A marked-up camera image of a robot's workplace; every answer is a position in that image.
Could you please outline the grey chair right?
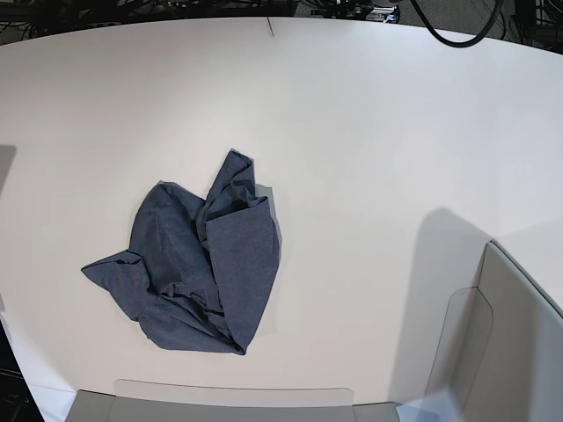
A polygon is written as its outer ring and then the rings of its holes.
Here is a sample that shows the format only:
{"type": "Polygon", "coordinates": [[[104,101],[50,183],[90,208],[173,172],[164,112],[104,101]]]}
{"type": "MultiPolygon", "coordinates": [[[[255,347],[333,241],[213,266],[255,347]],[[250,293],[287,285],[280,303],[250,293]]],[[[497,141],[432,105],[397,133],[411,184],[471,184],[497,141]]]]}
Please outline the grey chair right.
{"type": "Polygon", "coordinates": [[[495,242],[486,246],[477,286],[450,297],[421,414],[562,419],[562,308],[495,242]]]}

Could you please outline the dark blue t-shirt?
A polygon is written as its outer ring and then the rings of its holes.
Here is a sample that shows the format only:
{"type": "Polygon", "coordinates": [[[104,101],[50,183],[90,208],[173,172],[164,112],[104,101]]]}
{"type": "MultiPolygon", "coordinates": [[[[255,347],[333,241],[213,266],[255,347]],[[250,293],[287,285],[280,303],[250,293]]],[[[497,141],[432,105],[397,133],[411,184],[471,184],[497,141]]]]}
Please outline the dark blue t-shirt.
{"type": "Polygon", "coordinates": [[[83,273],[157,346],[243,355],[280,257],[253,161],[232,150],[205,198],[172,182],[155,185],[136,213],[128,248],[83,273]]]}

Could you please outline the grey chair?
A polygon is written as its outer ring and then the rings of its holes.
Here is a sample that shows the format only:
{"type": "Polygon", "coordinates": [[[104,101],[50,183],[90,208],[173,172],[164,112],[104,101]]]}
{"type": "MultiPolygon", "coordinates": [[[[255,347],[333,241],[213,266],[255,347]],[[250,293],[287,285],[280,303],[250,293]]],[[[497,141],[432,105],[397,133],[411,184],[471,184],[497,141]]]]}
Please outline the grey chair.
{"type": "Polygon", "coordinates": [[[68,421],[398,421],[394,402],[354,404],[350,389],[233,389],[119,379],[79,390],[68,421]]]}
{"type": "Polygon", "coordinates": [[[421,414],[562,419],[562,308],[495,242],[486,246],[477,286],[450,297],[421,414]]]}

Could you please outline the grey chair bottom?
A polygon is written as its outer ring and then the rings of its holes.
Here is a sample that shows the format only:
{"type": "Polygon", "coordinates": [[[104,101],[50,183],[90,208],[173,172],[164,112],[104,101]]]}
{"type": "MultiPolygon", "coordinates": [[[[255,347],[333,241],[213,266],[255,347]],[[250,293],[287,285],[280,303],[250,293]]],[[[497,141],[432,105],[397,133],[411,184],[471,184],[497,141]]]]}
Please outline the grey chair bottom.
{"type": "Polygon", "coordinates": [[[350,389],[233,389],[119,379],[79,390],[68,421],[398,421],[394,402],[354,404],[350,389]]]}

